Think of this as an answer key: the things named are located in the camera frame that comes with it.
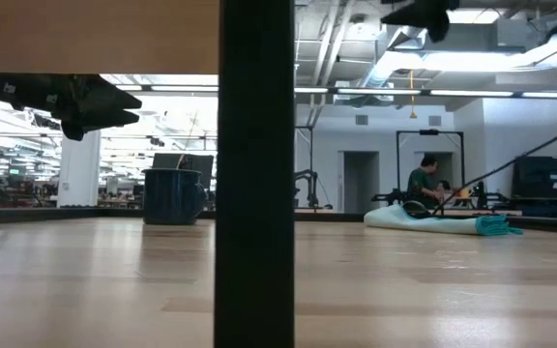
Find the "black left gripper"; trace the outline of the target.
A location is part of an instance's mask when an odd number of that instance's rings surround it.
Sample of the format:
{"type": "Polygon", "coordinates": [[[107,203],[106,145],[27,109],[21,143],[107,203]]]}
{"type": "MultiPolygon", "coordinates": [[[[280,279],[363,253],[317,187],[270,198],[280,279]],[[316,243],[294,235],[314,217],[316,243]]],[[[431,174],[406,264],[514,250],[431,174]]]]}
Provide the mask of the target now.
{"type": "Polygon", "coordinates": [[[139,117],[123,109],[142,106],[141,100],[98,74],[0,72],[0,102],[18,111],[29,107],[50,112],[61,120],[63,134],[74,141],[90,131],[137,123],[139,117]],[[66,109],[89,111],[65,120],[66,109]]]}

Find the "dark blue mug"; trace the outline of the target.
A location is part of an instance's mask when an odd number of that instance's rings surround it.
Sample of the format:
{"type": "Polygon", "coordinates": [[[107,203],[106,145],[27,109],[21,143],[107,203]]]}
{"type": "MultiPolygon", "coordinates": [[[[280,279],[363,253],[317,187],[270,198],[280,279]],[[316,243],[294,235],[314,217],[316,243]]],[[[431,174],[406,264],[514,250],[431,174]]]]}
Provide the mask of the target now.
{"type": "Polygon", "coordinates": [[[152,168],[143,173],[143,219],[146,224],[195,224],[207,200],[199,171],[152,168]]]}

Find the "wooden shelf board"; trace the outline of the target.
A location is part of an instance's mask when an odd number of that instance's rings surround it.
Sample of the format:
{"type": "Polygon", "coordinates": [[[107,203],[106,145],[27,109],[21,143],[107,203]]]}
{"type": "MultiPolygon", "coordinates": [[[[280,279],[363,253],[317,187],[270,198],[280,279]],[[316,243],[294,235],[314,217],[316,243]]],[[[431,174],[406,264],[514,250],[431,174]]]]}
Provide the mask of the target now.
{"type": "Polygon", "coordinates": [[[0,0],[0,73],[216,73],[220,0],[0,0]]]}

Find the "white pillar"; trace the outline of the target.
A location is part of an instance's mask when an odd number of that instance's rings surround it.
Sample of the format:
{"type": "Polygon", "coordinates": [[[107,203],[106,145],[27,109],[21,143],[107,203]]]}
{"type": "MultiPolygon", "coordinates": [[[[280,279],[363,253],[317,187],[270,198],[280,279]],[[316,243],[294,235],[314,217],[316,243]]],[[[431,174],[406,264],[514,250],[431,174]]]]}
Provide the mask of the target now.
{"type": "Polygon", "coordinates": [[[99,193],[101,132],[86,133],[81,141],[62,141],[57,207],[96,206],[99,193]]]}

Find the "black computer monitor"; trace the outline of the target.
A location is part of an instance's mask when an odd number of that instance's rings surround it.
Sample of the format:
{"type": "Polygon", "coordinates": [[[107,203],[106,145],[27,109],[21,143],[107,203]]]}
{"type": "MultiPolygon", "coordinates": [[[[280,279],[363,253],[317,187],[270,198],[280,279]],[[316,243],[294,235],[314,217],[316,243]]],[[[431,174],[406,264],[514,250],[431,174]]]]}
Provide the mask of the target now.
{"type": "Polygon", "coordinates": [[[179,164],[180,169],[200,172],[200,184],[209,189],[213,177],[214,157],[211,155],[183,155],[179,164]]]}
{"type": "Polygon", "coordinates": [[[181,162],[181,154],[155,153],[153,157],[153,169],[178,169],[181,162]]]}

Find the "black equipment case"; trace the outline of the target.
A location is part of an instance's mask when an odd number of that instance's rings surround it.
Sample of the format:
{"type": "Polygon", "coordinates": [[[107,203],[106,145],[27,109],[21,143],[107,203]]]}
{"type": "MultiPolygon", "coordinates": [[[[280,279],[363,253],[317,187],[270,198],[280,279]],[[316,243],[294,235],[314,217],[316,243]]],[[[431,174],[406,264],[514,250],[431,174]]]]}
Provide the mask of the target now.
{"type": "Polygon", "coordinates": [[[512,197],[557,198],[557,157],[526,157],[513,165],[512,197]]]}

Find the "white folded cloth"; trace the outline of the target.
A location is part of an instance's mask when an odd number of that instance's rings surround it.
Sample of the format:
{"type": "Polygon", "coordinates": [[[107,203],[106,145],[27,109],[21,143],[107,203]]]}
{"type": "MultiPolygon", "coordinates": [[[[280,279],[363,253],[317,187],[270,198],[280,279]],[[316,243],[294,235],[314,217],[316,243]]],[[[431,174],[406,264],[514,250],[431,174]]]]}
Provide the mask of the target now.
{"type": "Polygon", "coordinates": [[[365,214],[367,227],[407,230],[417,232],[486,235],[476,218],[452,219],[439,217],[415,218],[409,216],[399,205],[382,207],[365,214]]]}

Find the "teal cloth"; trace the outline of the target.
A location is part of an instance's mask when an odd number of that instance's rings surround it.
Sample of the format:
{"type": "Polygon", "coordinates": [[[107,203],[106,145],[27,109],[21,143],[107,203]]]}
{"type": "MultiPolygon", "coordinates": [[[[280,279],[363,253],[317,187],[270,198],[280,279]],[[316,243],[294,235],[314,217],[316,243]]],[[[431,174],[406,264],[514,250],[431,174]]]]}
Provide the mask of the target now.
{"type": "Polygon", "coordinates": [[[476,218],[476,231],[482,236],[522,235],[523,231],[511,227],[506,216],[481,216],[476,218]]]}

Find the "silver ventilation duct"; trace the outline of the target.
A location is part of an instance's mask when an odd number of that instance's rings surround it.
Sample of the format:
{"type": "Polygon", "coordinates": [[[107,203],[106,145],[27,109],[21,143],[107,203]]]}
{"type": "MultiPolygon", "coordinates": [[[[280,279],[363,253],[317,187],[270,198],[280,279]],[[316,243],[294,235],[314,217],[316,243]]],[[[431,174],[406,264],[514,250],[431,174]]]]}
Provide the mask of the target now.
{"type": "Polygon", "coordinates": [[[387,51],[392,51],[406,43],[414,44],[414,49],[422,49],[425,44],[425,38],[428,38],[433,43],[426,29],[389,25],[381,21],[380,24],[382,31],[378,35],[375,48],[380,49],[379,53],[381,56],[359,82],[360,87],[381,87],[396,70],[396,68],[391,68],[389,63],[383,63],[383,58],[387,55],[387,51]]]}

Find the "black frame stand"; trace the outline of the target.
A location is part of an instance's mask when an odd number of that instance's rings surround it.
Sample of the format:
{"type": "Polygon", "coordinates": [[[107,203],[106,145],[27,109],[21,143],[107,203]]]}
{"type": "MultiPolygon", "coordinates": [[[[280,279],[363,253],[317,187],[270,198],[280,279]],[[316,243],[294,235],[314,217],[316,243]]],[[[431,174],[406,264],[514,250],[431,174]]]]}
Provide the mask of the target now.
{"type": "Polygon", "coordinates": [[[443,168],[445,169],[445,177],[449,184],[454,183],[454,176],[456,176],[460,180],[460,184],[464,185],[466,183],[465,180],[465,151],[464,151],[464,132],[463,131],[451,131],[451,130],[397,130],[395,136],[395,143],[396,143],[396,185],[397,188],[393,189],[393,193],[396,196],[396,202],[404,203],[409,201],[413,198],[413,194],[410,193],[405,184],[408,180],[408,175],[403,173],[401,170],[401,162],[402,162],[402,155],[401,155],[401,148],[405,145],[405,143],[416,136],[424,136],[424,137],[433,137],[433,136],[442,136],[445,137],[449,142],[455,145],[456,151],[442,151],[442,150],[433,150],[431,147],[422,150],[415,150],[415,162],[419,164],[420,161],[416,158],[418,154],[432,154],[432,155],[444,155],[447,154],[451,158],[448,161],[448,164],[444,164],[443,168]]]}

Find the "black shelf post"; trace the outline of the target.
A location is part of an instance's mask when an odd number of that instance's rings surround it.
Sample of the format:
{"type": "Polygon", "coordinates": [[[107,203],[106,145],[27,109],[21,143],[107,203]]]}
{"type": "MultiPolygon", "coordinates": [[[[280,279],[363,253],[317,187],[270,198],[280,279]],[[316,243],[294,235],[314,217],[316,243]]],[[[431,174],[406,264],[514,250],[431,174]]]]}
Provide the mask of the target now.
{"type": "Polygon", "coordinates": [[[214,348],[294,348],[294,0],[220,0],[214,348]]]}

